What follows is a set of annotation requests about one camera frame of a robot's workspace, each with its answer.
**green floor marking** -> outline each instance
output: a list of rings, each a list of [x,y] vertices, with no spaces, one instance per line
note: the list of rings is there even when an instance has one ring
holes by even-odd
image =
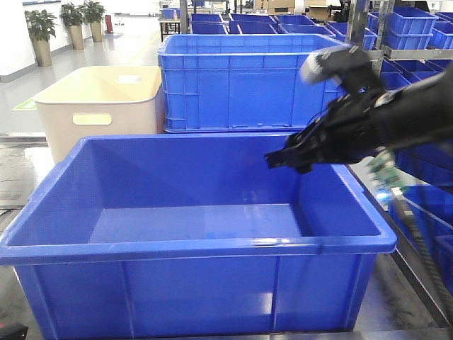
[[[36,110],[36,103],[33,98],[29,98],[22,104],[17,105],[13,110]]]

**plastic crate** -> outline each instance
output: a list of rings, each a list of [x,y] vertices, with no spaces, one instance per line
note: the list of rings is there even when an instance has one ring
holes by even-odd
[[[435,71],[443,72],[451,62],[450,59],[429,59],[426,60],[426,65]]]
[[[231,34],[278,34],[278,31],[269,23],[230,21]]]
[[[439,266],[442,260],[437,238],[453,235],[453,226],[443,218],[448,217],[451,219],[452,217],[452,196],[432,186],[413,186],[404,195],[414,214],[417,227],[428,246],[428,250],[435,263]],[[392,205],[389,206],[389,214],[416,247],[411,233],[403,224]]]
[[[220,14],[192,13],[191,18],[192,22],[223,23],[224,21]]]
[[[176,14],[178,15],[178,18],[181,17],[181,10],[176,7],[171,7],[171,8],[163,8],[162,9],[162,18],[166,19],[173,19],[173,15],[176,11]]]
[[[414,177],[434,186],[453,186],[452,155],[437,144],[395,152],[395,158],[398,168]]]
[[[322,35],[172,35],[159,48],[168,132],[294,130],[326,107],[326,83],[306,84]]]
[[[193,34],[228,34],[227,27],[223,23],[192,22]]]
[[[308,16],[303,15],[279,15],[275,17],[278,22],[290,25],[316,25]]]
[[[436,16],[438,16],[439,19],[453,22],[453,13],[451,13],[451,12],[436,12]]]
[[[432,72],[412,72],[409,75],[406,75],[405,77],[407,80],[409,80],[411,83],[416,83],[417,81],[420,81],[422,79],[426,79],[432,76],[435,76],[439,72],[432,71]]]
[[[420,62],[418,60],[396,60],[394,62],[403,73],[410,74],[412,72],[433,72],[432,69],[428,64],[424,62]]]
[[[256,14],[230,13],[229,17],[230,21],[247,21],[254,23],[272,23],[272,24],[277,23],[271,16],[261,16]]]
[[[387,91],[397,90],[411,83],[400,73],[382,73],[381,80]]]
[[[333,34],[326,27],[316,26],[316,25],[280,24],[279,31],[281,33],[322,34],[322,35],[327,35],[331,38],[335,37],[335,34]]]
[[[437,20],[428,12],[414,7],[395,7],[386,19],[386,29],[395,34],[431,34]]]
[[[352,329],[396,236],[344,166],[269,170],[286,137],[82,140],[0,241],[42,335]]]
[[[428,46],[444,50],[453,48],[453,24],[446,21],[436,23],[432,29],[432,37]]]
[[[85,136],[161,133],[165,100],[157,66],[82,67],[33,97],[52,157]]]
[[[335,34],[335,37],[339,41],[346,41],[348,23],[327,23],[326,27]],[[363,38],[363,49],[372,50],[374,42],[377,39],[377,35],[370,31],[368,28],[365,29],[365,36]]]
[[[379,30],[379,12],[370,12],[367,17],[367,27],[373,33]]]
[[[388,30],[384,34],[384,44],[396,50],[424,50],[432,34],[398,34]]]
[[[403,71],[395,65],[395,62],[383,60],[381,73],[403,73]]]

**cream storage bin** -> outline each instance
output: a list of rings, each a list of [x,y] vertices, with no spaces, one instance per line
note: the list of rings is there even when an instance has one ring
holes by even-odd
[[[91,135],[162,132],[164,95],[157,66],[82,67],[33,99],[54,161]]]

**plant pot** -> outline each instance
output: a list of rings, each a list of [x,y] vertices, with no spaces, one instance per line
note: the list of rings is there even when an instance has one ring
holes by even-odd
[[[84,37],[82,36],[82,26],[69,26],[69,35],[71,36],[72,47],[75,50],[84,49]]]
[[[50,46],[49,42],[45,40],[31,40],[33,49],[36,55],[36,61],[39,66],[50,66],[52,65],[52,59],[50,58]]]
[[[95,43],[100,43],[102,41],[102,23],[95,21],[94,23],[90,23],[90,27],[93,41]]]

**bin handle cutout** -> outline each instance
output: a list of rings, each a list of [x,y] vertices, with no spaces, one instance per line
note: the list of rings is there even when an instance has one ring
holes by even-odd
[[[136,84],[142,82],[142,78],[136,74],[122,74],[118,76],[116,82],[119,84]]]
[[[75,125],[110,125],[112,116],[108,113],[75,113],[72,122]]]

